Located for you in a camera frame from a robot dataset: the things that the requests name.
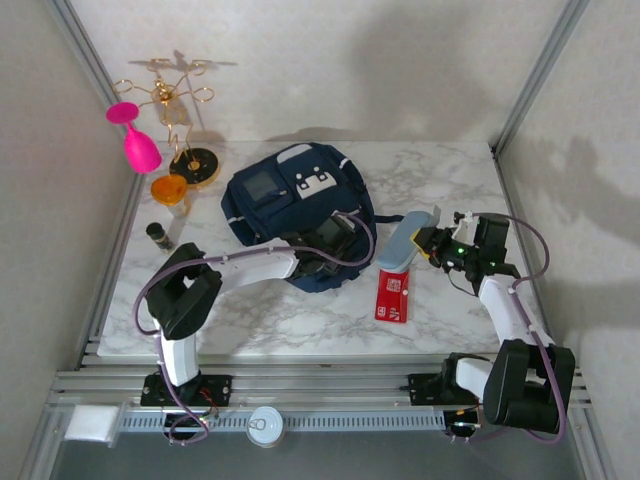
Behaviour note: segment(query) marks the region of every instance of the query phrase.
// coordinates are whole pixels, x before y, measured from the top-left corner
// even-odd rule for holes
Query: navy blue backpack
[[[356,215],[376,235],[376,216],[367,187],[353,162],[331,145],[300,143],[237,172],[227,185],[222,210],[243,245],[267,242],[285,233],[317,229],[336,211]],[[378,217],[378,222],[402,217]],[[369,251],[364,230],[344,260],[355,261]],[[338,288],[353,280],[370,262],[341,267],[334,275],[318,272],[289,280],[305,292]]]

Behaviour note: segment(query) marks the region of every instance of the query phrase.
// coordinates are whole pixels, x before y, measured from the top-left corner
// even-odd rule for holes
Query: pink wine glass
[[[140,109],[135,103],[120,102],[107,110],[107,120],[115,125],[126,125],[127,136],[124,138],[124,153],[138,173],[149,173],[162,163],[162,155],[156,144],[148,135],[131,126],[138,118]]]

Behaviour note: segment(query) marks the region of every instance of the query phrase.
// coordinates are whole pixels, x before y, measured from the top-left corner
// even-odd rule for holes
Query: white wall
[[[551,323],[575,349],[619,478],[638,478],[640,3],[592,1],[503,161],[551,246]]]
[[[130,170],[44,3],[0,15],[0,476],[69,368]]]
[[[200,106],[202,123],[184,102],[199,139],[484,142],[503,126],[566,0],[72,4],[114,81],[151,88],[153,74],[129,62],[175,62],[175,51],[221,62],[193,81],[217,92]],[[145,109],[137,125],[164,139]]]

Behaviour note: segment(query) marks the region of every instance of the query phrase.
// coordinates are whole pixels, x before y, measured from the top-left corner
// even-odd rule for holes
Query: light blue object
[[[416,230],[423,227],[435,227],[440,222],[440,209],[436,207],[433,215],[427,212],[409,212],[400,222],[389,242],[378,255],[378,265],[391,273],[402,273],[409,269],[418,247],[411,241]]]

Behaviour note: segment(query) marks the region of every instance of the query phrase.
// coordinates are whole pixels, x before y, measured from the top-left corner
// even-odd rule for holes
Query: white marble surface
[[[288,143],[234,142],[210,145],[222,162],[216,182],[193,197],[187,221],[173,219],[153,201],[147,179],[103,330],[98,355],[155,355],[151,338],[140,335],[131,306],[140,288],[167,259],[145,234],[158,221],[179,243],[195,242],[207,255],[241,248],[227,226],[220,198],[233,172]],[[443,224],[454,210],[506,212],[506,203],[482,143],[334,142],[364,176],[376,213],[442,209]],[[393,226],[378,228],[378,249]],[[524,273],[513,229],[507,260]],[[467,287],[462,274],[453,273]],[[381,355],[492,352],[498,339],[477,298],[456,291],[447,276],[417,257],[411,269],[410,317],[406,324],[374,319],[378,267],[374,263],[338,290],[308,294],[284,281],[266,281],[218,297],[198,333],[199,352],[234,355]],[[523,298],[533,303],[531,291]],[[143,325],[151,319],[143,302]]]

